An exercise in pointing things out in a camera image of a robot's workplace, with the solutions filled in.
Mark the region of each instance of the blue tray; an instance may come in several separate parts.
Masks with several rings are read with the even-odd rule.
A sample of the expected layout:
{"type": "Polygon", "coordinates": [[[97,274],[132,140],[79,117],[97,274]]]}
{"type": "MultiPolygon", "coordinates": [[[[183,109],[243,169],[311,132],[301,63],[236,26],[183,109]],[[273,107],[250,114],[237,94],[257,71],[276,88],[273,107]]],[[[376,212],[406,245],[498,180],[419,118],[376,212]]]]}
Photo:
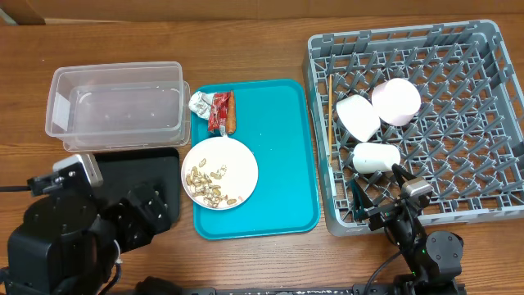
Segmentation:
{"type": "MultiPolygon", "coordinates": [[[[259,166],[255,191],[226,211],[193,205],[196,231],[210,240],[312,230],[320,218],[309,119],[304,90],[296,81],[215,84],[205,93],[235,91],[237,131],[259,166]]],[[[192,146],[209,137],[207,120],[191,115],[192,146]]]]}

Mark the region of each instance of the gray basket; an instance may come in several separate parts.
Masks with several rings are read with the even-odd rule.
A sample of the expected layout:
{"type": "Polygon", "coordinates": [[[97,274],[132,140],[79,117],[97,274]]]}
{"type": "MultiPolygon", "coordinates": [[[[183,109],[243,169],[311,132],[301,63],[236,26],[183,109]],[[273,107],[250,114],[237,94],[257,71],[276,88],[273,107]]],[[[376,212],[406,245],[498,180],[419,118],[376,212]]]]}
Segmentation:
{"type": "Polygon", "coordinates": [[[357,179],[375,204],[390,202],[399,189],[389,173],[356,172],[351,155],[357,141],[336,112],[333,145],[328,146],[329,75],[334,104],[354,93],[369,98],[375,85],[395,77],[417,85],[422,95],[419,113],[404,127],[382,124],[369,142],[397,146],[404,168],[433,185],[435,197],[420,216],[423,225],[524,215],[522,91],[494,22],[315,35],[308,41],[304,71],[332,234],[370,233],[367,224],[352,219],[351,179],[357,179]]]}

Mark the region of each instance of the wooden chopstick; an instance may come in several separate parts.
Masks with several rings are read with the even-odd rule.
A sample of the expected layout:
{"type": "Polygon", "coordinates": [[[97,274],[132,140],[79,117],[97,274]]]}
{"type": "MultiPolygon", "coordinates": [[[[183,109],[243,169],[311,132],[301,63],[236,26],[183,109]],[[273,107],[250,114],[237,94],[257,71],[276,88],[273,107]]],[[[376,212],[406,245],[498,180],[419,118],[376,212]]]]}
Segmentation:
{"type": "Polygon", "coordinates": [[[329,107],[328,107],[328,110],[329,110],[329,115],[327,117],[327,124],[329,126],[329,129],[327,130],[327,136],[329,138],[329,165],[331,165],[331,154],[332,154],[332,133],[333,133],[333,126],[332,126],[332,116],[333,116],[333,101],[332,101],[332,92],[333,92],[333,89],[332,89],[332,86],[333,86],[333,81],[332,81],[332,76],[329,75],[329,107]]]}

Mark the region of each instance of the clear plastic container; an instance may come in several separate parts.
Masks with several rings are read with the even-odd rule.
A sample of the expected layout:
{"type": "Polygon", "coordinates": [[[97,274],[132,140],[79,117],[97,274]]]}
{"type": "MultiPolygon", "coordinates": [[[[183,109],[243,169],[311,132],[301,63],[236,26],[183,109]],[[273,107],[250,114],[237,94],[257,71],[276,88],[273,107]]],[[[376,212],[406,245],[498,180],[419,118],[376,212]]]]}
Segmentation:
{"type": "Polygon", "coordinates": [[[189,97],[174,61],[60,68],[49,91],[46,133],[70,152],[184,145],[189,97]]]}

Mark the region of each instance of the wooden table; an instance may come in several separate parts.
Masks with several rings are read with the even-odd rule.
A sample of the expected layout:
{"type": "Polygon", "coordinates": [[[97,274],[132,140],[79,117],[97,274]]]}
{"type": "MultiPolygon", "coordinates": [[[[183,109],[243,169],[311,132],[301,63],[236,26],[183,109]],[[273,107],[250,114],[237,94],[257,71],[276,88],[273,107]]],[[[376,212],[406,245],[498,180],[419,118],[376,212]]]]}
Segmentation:
{"type": "MultiPolygon", "coordinates": [[[[256,79],[303,83],[301,65],[313,34],[485,18],[499,24],[524,84],[524,15],[516,14],[2,27],[0,185],[24,184],[69,155],[61,141],[44,132],[47,94],[58,67],[179,61],[192,89],[256,79]]],[[[179,149],[182,159],[189,147],[179,149]]],[[[193,228],[191,200],[185,194],[181,199],[180,220],[169,232],[123,255],[124,273],[117,289],[133,288],[148,275],[184,287],[351,286],[365,283],[396,252],[382,234],[331,236],[323,217],[307,234],[208,242],[193,228]]],[[[28,193],[4,193],[0,200],[0,266],[6,266],[7,239],[33,199],[28,193]]],[[[430,230],[443,228],[464,239],[458,281],[467,284],[470,294],[524,293],[524,220],[430,230]]],[[[378,281],[389,282],[407,272],[398,259],[378,281]]]]}

